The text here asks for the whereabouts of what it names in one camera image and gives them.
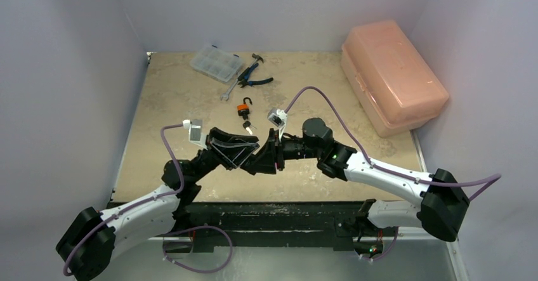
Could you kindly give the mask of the black key bunch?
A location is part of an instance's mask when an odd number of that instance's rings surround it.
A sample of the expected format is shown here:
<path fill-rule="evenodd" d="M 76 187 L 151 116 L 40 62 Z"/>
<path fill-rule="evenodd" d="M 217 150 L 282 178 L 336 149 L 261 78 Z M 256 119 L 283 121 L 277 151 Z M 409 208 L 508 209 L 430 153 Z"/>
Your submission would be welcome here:
<path fill-rule="evenodd" d="M 255 126 L 249 120 L 243 122 L 242 127 L 250 134 L 253 135 L 253 131 L 256 129 Z"/>

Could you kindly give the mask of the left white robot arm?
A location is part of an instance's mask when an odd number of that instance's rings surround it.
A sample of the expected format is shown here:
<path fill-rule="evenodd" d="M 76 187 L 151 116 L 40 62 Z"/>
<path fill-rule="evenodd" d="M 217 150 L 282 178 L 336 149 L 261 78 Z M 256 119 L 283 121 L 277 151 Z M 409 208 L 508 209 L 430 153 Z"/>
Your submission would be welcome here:
<path fill-rule="evenodd" d="M 218 166 L 237 169 L 259 147 L 253 135 L 226 133 L 216 127 L 202 132 L 195 120 L 180 124 L 189 141 L 200 147 L 191 160 L 178 160 L 161 129 L 161 139 L 171 156 L 163 170 L 162 184 L 154 191 L 123 205 L 97 211 L 82 210 L 64 233 L 56 251 L 64 261 L 63 274 L 76 280 L 92 280 L 111 260 L 146 239 L 187 232 L 189 219 L 177 212 L 192 203 L 200 192 L 199 180 Z"/>

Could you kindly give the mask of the orange black padlock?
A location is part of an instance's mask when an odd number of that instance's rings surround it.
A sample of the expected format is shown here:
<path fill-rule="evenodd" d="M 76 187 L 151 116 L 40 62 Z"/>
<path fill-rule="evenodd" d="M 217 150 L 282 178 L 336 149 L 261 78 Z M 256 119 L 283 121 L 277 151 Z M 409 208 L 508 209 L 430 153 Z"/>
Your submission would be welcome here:
<path fill-rule="evenodd" d="M 242 117 L 244 120 L 248 120 L 250 114 L 249 104 L 252 103 L 253 102 L 250 97 L 244 97 L 242 104 L 237 106 L 238 116 Z"/>

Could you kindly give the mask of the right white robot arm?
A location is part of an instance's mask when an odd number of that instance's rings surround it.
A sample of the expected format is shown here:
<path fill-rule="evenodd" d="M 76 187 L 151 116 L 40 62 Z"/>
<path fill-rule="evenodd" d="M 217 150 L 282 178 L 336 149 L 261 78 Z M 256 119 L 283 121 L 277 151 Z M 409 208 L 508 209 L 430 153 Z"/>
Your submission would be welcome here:
<path fill-rule="evenodd" d="M 279 137 L 271 129 L 261 150 L 242 165 L 249 174 L 276 174 L 286 160 L 316 159 L 322 174 L 343 181 L 373 186 L 399 201 L 374 201 L 356 218 L 358 230 L 366 235 L 379 228 L 406 226 L 422 228 L 437 239 L 456 241 L 470 200 L 449 171 L 425 173 L 402 169 L 348 147 L 333 137 L 320 118 L 307 119 L 301 137 Z"/>

